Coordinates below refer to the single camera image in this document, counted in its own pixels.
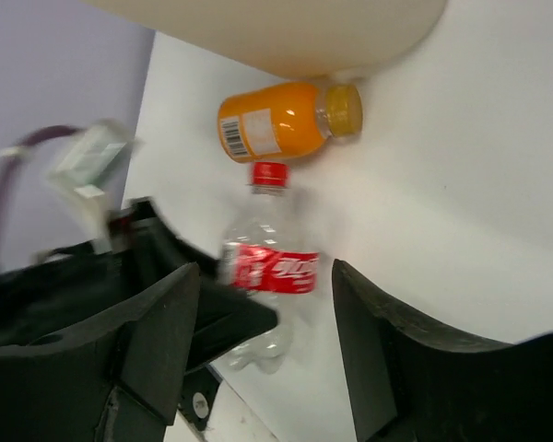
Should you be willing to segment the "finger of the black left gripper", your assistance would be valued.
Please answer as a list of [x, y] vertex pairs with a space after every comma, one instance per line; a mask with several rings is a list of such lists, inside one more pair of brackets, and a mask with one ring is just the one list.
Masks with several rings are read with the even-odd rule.
[[237, 287], [217, 280], [218, 261], [211, 257], [192, 259], [200, 270], [200, 290], [194, 335], [186, 371], [195, 372], [237, 345], [277, 326], [277, 313]]

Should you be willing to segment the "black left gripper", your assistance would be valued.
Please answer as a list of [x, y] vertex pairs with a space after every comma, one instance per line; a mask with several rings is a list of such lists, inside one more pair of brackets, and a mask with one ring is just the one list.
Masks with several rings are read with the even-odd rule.
[[48, 251], [47, 259], [0, 274], [0, 347], [28, 345], [133, 297], [195, 262], [210, 277], [218, 262], [180, 238], [149, 198], [114, 214], [121, 246], [97, 254], [90, 242]]

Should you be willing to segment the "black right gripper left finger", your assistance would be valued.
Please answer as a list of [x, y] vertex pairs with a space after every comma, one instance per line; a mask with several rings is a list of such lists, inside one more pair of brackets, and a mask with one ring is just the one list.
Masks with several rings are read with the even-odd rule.
[[181, 396], [199, 296], [186, 264], [28, 345], [0, 346], [0, 441], [161, 441]]

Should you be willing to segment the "red cap clear bottle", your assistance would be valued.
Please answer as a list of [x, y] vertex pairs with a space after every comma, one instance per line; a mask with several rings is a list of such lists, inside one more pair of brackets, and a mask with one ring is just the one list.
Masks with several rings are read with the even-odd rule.
[[298, 297], [316, 286], [319, 253], [307, 244], [305, 228], [295, 214], [287, 165], [253, 163], [250, 186], [248, 203], [222, 240], [218, 280], [274, 309], [277, 326], [237, 345], [226, 363], [234, 371], [255, 365], [273, 374], [293, 343]]

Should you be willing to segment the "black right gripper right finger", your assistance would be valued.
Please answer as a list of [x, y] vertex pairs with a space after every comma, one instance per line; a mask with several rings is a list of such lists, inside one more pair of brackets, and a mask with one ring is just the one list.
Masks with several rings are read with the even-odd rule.
[[504, 343], [456, 329], [332, 267], [360, 441], [553, 441], [553, 332]]

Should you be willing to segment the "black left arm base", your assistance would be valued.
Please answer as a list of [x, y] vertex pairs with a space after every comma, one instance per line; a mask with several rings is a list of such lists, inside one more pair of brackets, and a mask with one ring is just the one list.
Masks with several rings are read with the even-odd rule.
[[203, 366], [183, 378], [178, 411], [197, 431], [206, 430], [222, 377], [211, 365]]

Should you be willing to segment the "orange juice bottle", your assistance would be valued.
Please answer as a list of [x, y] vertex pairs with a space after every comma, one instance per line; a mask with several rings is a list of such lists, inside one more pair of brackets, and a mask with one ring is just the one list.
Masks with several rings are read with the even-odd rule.
[[352, 84], [320, 88], [289, 82], [225, 99], [217, 128], [238, 163], [306, 157], [328, 140], [362, 131], [363, 107]]

